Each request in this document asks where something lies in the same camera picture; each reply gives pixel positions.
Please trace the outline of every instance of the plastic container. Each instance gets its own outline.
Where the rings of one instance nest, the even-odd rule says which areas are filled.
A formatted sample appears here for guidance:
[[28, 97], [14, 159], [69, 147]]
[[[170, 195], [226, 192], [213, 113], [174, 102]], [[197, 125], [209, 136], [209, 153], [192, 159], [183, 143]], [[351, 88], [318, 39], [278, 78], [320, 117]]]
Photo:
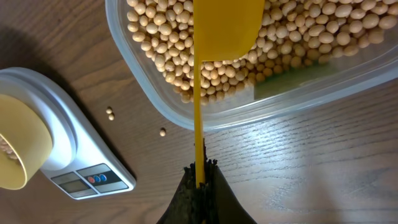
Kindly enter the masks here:
[[[169, 83], [145, 56], [140, 44], [127, 30], [126, 14], [131, 7], [126, 0], [106, 0], [106, 17], [113, 39], [131, 72], [152, 104], [167, 119], [193, 129], [193, 104], [181, 102]], [[398, 77], [398, 26], [388, 30], [385, 41], [361, 49], [353, 57], [331, 61], [332, 75], [299, 83], [296, 88], [261, 100], [253, 90], [237, 93], [215, 105], [202, 107], [205, 131], [232, 128], [282, 116], [327, 103], [371, 88]]]

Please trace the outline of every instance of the wooden table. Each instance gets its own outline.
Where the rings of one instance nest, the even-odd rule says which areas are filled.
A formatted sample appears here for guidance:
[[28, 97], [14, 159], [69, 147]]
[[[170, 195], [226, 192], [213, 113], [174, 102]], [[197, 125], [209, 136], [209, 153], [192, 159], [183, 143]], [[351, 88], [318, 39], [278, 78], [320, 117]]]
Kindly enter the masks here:
[[[31, 68], [64, 87], [137, 177], [132, 192], [76, 201], [38, 172], [22, 190], [0, 190], [0, 222], [155, 223], [182, 167], [194, 161], [193, 132], [166, 120], [147, 99], [111, 37], [104, 2], [0, 5], [0, 68]], [[398, 222], [397, 90], [395, 80], [317, 108], [208, 133], [208, 156], [219, 160], [258, 223]]]

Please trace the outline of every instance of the kitchen scale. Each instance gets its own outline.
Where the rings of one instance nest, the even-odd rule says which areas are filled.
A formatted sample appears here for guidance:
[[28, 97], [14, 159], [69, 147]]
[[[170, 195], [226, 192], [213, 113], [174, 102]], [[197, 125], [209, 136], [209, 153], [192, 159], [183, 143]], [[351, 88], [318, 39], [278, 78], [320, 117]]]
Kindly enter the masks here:
[[49, 78], [26, 68], [0, 70], [0, 94], [24, 102], [47, 126], [53, 149], [40, 170], [71, 198], [117, 194], [136, 186], [72, 98]]

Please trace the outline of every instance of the yellow scoop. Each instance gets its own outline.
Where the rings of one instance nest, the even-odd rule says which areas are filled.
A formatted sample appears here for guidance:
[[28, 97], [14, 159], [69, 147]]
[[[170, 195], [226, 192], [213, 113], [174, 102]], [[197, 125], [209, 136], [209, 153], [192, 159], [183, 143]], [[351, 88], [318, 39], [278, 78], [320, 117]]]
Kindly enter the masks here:
[[200, 183], [205, 183], [200, 65], [205, 61], [238, 59], [250, 50], [261, 27], [264, 0], [197, 0], [193, 8], [195, 173], [199, 188]]

